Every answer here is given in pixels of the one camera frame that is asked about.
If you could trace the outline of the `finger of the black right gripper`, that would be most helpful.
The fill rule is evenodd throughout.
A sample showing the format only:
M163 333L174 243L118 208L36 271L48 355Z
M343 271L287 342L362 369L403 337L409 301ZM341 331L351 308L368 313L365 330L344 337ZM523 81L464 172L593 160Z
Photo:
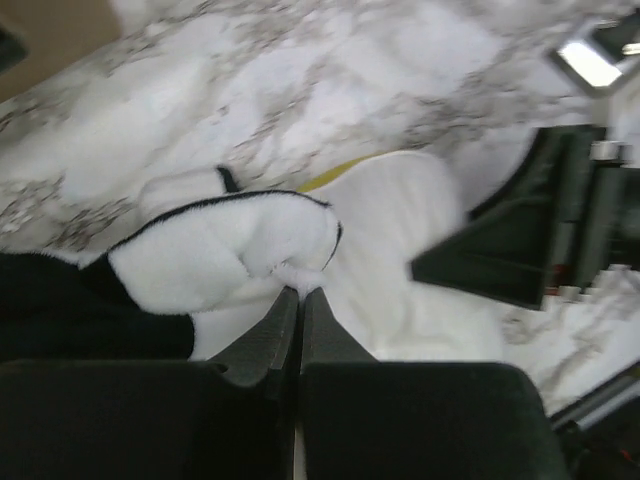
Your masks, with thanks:
M539 310L552 274L568 127L537 131L523 163L466 226L410 262L412 279Z

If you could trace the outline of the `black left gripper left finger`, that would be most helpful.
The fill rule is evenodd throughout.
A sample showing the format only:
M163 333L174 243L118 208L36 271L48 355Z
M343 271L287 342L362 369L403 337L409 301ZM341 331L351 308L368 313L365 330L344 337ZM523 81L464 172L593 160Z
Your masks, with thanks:
M289 479L298 298L207 361L1 368L5 479Z

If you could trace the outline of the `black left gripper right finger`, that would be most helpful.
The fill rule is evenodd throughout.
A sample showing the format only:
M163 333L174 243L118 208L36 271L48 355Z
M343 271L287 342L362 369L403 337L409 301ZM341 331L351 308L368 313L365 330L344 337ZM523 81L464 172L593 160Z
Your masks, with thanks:
M529 377L504 363L381 362L325 294L303 307L299 412L310 479L565 479Z

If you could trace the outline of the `black white checkered pillowcase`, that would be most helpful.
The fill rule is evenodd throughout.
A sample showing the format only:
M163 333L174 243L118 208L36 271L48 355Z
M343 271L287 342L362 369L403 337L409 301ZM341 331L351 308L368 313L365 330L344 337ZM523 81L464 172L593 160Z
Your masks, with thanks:
M1 358L191 359L200 315L246 286L318 288L343 227L329 203L287 190L244 191L216 171L214 195L184 179L162 213L99 253L1 256Z

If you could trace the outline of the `white pillow yellow edge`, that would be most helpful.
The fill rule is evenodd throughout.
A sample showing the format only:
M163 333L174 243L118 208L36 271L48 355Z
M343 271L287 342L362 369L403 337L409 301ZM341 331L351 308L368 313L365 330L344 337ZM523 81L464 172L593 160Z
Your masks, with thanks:
M444 160L401 150L347 162L301 186L344 233L324 293L343 328L382 361L499 361L499 305L413 281L411 261L466 223Z

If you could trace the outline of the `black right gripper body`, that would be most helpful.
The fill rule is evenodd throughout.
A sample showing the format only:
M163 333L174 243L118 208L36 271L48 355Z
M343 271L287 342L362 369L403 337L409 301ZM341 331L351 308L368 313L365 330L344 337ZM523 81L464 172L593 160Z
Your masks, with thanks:
M581 293L610 267L639 271L639 167L631 162L627 143L610 139L603 127L590 132L589 181L568 262L559 274L561 287Z

